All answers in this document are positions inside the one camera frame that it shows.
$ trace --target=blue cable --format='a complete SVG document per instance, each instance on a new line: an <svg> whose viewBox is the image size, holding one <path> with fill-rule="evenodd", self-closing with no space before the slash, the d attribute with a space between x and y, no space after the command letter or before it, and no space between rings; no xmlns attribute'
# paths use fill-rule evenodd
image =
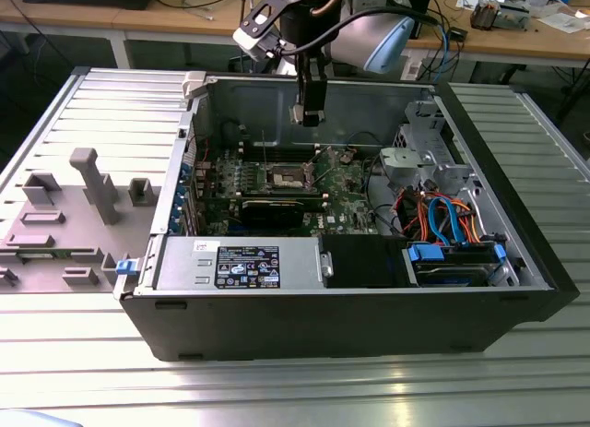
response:
<svg viewBox="0 0 590 427"><path fill-rule="evenodd" d="M436 222L434 221L434 209L436 208L436 203L438 203L441 200L449 209L449 218L451 220L451 229L453 229L454 240L458 243L464 243L465 236L459 228L459 219L457 217L457 212L454 210L451 201L449 201L447 198L441 198L437 196L436 198L432 199L430 205L428 206L428 224L429 226L431 226L432 233L434 233L442 241L442 243L444 243L444 245L451 245L451 243L449 243L449 240L447 240L446 237L439 232L439 230L436 227Z"/></svg>
<svg viewBox="0 0 590 427"><path fill-rule="evenodd" d="M439 24L438 28L442 34L442 42L444 43L444 55L442 56L442 63L441 63L441 66L439 67L439 71L436 73L436 77L434 77L435 83L439 80L439 78L441 77L441 74L443 73L443 67L444 67L444 65L446 65L446 56L449 53L449 41L446 38L446 33L444 32L443 26L441 26Z"/></svg>

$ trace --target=aluminum extrusion table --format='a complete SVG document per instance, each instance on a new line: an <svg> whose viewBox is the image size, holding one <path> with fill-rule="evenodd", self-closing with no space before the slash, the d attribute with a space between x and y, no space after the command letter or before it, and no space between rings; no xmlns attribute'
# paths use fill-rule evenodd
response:
<svg viewBox="0 0 590 427"><path fill-rule="evenodd" d="M95 147L118 185L134 176L161 185L183 111L182 80L179 72L134 70L71 76L0 177L2 235L25 199L17 184L27 172L51 167L58 182L82 183L67 163L76 145ZM559 187L558 175L551 181L551 172L535 167L523 168L517 183L532 173L531 185ZM587 216L576 204L556 204L538 206ZM581 297L478 354L166 363L151 355L110 293L2 294L1 406L87 427L588 425L590 240L583 231L590 219L576 229L577 243L562 259Z"/></svg>

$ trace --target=motherboard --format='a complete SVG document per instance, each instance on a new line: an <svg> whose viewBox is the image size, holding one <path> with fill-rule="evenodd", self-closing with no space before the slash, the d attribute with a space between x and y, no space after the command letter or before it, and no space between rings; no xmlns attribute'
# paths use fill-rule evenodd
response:
<svg viewBox="0 0 590 427"><path fill-rule="evenodd" d="M195 164L182 234L317 236L377 233L367 160L346 147L236 148Z"/></svg>

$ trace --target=sticker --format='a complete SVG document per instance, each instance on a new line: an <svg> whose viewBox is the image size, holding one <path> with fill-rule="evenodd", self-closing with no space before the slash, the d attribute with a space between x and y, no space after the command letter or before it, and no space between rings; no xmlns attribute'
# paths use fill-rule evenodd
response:
<svg viewBox="0 0 590 427"><path fill-rule="evenodd" d="M220 245L220 241L196 240L193 244L193 252L216 252Z"/></svg>
<svg viewBox="0 0 590 427"><path fill-rule="evenodd" d="M215 286L218 289L278 289L280 265L278 247L218 247Z"/></svg>

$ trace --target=power supply label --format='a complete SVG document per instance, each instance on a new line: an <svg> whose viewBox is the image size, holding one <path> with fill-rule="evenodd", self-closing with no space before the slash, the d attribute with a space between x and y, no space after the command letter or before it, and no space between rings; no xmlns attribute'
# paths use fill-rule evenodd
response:
<svg viewBox="0 0 590 427"><path fill-rule="evenodd" d="M278 247L220 247L215 269L218 289L278 289Z"/></svg>

